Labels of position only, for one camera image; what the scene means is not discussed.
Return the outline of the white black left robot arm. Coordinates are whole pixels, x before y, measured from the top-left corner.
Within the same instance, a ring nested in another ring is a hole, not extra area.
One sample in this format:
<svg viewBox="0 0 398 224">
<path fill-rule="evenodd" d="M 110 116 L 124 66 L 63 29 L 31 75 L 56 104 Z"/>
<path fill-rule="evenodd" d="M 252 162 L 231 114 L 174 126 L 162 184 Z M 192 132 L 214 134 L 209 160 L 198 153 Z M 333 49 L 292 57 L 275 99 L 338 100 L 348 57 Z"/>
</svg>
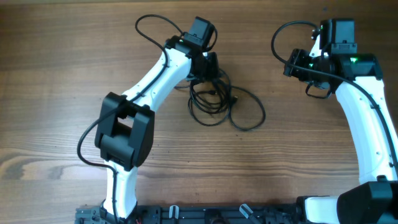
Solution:
<svg viewBox="0 0 398 224">
<path fill-rule="evenodd" d="M 95 146 L 108 170 L 107 196 L 100 206 L 106 223 L 133 223 L 137 205 L 137 169 L 154 142 L 155 114 L 183 79 L 215 74 L 218 63 L 210 41 L 215 26 L 196 17 L 188 32 L 181 32 L 160 46 L 158 61 L 123 94 L 108 93 L 101 105 Z"/>
</svg>

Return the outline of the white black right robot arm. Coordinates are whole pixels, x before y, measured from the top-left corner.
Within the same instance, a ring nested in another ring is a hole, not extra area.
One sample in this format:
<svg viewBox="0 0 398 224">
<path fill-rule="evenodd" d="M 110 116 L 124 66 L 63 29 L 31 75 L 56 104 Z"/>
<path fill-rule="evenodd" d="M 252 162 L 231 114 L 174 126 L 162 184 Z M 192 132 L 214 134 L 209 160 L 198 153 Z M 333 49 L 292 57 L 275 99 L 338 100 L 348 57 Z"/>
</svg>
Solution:
<svg viewBox="0 0 398 224">
<path fill-rule="evenodd" d="M 313 25 L 311 51 L 294 49 L 284 74 L 335 95 L 349 124 L 359 185 L 338 196 L 304 196 L 305 223 L 396 223 L 397 134 L 384 97 L 381 66 L 360 54 L 352 19 Z"/>
</svg>

